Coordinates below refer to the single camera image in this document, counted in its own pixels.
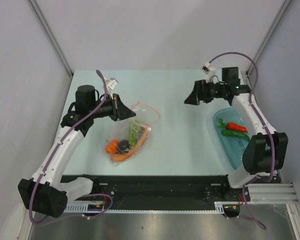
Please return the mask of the clear zip top bag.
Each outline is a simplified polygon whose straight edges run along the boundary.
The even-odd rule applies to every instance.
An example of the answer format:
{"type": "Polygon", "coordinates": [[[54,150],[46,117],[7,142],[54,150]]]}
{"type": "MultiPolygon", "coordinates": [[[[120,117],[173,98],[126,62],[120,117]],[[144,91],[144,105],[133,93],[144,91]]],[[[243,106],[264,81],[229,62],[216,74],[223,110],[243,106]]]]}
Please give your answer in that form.
{"type": "Polygon", "coordinates": [[[113,129],[104,151],[113,165],[135,156],[146,143],[153,126],[161,119],[155,107],[138,101],[131,106],[136,116],[123,120],[113,129]]]}

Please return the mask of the dark purple toy fruit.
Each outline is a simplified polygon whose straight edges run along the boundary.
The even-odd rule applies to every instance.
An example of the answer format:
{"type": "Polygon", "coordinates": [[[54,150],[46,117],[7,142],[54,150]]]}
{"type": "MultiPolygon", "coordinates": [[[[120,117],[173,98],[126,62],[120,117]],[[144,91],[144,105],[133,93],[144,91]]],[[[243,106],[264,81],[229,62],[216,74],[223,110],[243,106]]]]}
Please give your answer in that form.
{"type": "Polygon", "coordinates": [[[123,139],[117,144],[117,152],[119,154],[127,154],[131,150],[130,143],[128,140],[123,139]]]}

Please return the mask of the orange toy pumpkin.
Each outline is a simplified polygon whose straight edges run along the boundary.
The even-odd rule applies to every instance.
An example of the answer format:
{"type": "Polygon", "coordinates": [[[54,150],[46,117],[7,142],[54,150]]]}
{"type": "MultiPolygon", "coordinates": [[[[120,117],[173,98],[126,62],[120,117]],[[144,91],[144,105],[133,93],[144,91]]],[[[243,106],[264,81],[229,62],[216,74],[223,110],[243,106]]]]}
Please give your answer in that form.
{"type": "Polygon", "coordinates": [[[111,141],[109,141],[107,143],[107,145],[105,146],[105,152],[108,155],[114,155],[117,151],[118,151],[118,144],[119,144],[119,140],[117,139],[113,139],[111,141]]]}

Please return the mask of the red toy carrot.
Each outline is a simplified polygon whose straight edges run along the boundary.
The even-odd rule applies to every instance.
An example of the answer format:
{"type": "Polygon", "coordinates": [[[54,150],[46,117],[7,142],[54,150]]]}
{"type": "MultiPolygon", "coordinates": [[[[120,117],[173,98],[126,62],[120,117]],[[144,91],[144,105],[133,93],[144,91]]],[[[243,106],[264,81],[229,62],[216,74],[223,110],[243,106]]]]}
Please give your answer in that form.
{"type": "Polygon", "coordinates": [[[243,132],[243,133],[247,133],[248,132],[248,130],[247,130],[246,127],[241,126],[241,125],[239,125],[237,123],[234,123],[234,122],[225,123],[222,118],[218,119],[218,125],[217,125],[217,127],[218,128],[225,128],[227,130],[232,130],[232,131],[243,132]]]}

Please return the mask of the green toy chili pepper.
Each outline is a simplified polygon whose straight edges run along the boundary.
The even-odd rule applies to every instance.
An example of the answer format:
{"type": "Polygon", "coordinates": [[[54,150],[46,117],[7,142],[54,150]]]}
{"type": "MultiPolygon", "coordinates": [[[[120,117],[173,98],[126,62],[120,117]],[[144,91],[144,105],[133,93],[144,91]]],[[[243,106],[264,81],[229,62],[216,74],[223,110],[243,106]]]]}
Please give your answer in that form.
{"type": "Polygon", "coordinates": [[[245,134],[244,132],[241,132],[241,131],[224,129],[224,130],[221,131],[221,134],[223,136],[226,136],[226,137],[242,138],[242,139],[246,139],[247,141],[250,140],[250,137],[247,134],[245,134]]]}

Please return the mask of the green toy grapes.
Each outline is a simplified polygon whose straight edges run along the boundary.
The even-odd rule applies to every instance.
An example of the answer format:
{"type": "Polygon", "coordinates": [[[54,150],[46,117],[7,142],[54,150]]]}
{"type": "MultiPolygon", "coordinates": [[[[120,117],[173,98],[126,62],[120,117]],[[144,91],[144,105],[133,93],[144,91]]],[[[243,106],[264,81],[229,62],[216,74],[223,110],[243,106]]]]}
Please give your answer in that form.
{"type": "Polygon", "coordinates": [[[129,123],[129,131],[127,140],[130,144],[130,149],[134,149],[138,142],[138,137],[141,137],[144,131],[144,128],[140,126],[141,122],[139,120],[134,120],[129,123]]]}

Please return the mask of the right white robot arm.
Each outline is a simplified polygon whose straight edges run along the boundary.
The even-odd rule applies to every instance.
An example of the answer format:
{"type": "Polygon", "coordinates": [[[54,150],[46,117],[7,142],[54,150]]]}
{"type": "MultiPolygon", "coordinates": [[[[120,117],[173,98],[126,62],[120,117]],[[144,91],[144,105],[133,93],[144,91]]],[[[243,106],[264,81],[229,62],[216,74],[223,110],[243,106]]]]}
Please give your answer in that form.
{"type": "Polygon", "coordinates": [[[268,174],[271,181],[274,172],[283,168],[288,147],[288,136],[278,132],[265,118],[256,103],[251,88],[241,84],[239,69],[225,67],[221,80],[213,81],[216,69],[207,62],[202,71],[206,79],[197,80],[190,95],[184,100],[187,105],[198,106],[201,102],[210,103],[213,99],[228,101],[240,115],[247,129],[249,142],[242,154],[242,166],[227,177],[228,183],[220,188],[221,196],[232,201],[239,189],[268,174]]]}

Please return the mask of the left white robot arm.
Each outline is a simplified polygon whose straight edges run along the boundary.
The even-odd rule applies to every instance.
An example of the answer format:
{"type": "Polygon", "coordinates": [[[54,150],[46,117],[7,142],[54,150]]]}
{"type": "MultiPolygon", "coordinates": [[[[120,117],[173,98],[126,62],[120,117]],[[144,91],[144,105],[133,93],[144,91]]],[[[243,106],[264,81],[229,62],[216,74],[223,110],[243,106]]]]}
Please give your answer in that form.
{"type": "Polygon", "coordinates": [[[95,200],[101,188],[95,178],[87,175],[68,183],[61,183],[63,173],[75,149],[83,141],[95,119],[110,117],[121,121],[136,116],[125,106],[116,93],[104,94],[97,99],[98,91],[92,85],[81,85],[75,92],[63,117],[59,134],[43,163],[30,179],[21,179],[17,188],[25,208],[30,212],[58,218],[69,202],[86,196],[95,200]]]}

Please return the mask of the blue plastic food tray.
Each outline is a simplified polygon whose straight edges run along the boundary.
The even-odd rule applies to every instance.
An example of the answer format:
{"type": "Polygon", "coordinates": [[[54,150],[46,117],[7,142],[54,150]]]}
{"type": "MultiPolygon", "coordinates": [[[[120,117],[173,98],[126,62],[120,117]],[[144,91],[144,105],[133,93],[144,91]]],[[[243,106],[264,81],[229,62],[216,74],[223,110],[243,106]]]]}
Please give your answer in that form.
{"type": "Polygon", "coordinates": [[[225,123],[233,122],[246,128],[242,118],[233,107],[219,110],[213,117],[213,124],[219,137],[222,148],[234,170],[243,164],[242,156],[249,143],[249,140],[239,137],[223,136],[222,130],[225,128],[217,127],[218,119],[222,118],[225,123]]]}

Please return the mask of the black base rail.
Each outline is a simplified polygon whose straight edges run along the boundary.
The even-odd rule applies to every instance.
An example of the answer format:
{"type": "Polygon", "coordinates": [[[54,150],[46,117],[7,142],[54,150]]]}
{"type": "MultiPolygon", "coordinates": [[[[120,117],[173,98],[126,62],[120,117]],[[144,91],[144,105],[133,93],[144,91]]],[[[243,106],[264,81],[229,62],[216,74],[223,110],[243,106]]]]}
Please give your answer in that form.
{"type": "Polygon", "coordinates": [[[102,203],[104,209],[115,210],[212,210],[214,204],[223,208],[239,207],[251,202],[253,194],[267,193],[270,183],[257,180],[245,189],[231,188],[227,177],[214,176],[111,176],[95,175],[90,196],[71,203],[102,203]]]}

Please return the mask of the aluminium frame profile right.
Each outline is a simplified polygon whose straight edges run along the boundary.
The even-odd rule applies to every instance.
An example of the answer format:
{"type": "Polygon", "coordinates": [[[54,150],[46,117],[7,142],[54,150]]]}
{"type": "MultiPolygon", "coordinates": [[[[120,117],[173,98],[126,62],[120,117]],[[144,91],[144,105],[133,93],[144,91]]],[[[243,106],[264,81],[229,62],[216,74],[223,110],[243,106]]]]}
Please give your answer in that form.
{"type": "Polygon", "coordinates": [[[300,240],[300,73],[260,69],[257,101],[277,130],[288,136],[283,183],[251,184],[253,209],[266,230],[254,229],[249,240],[300,240]]]}

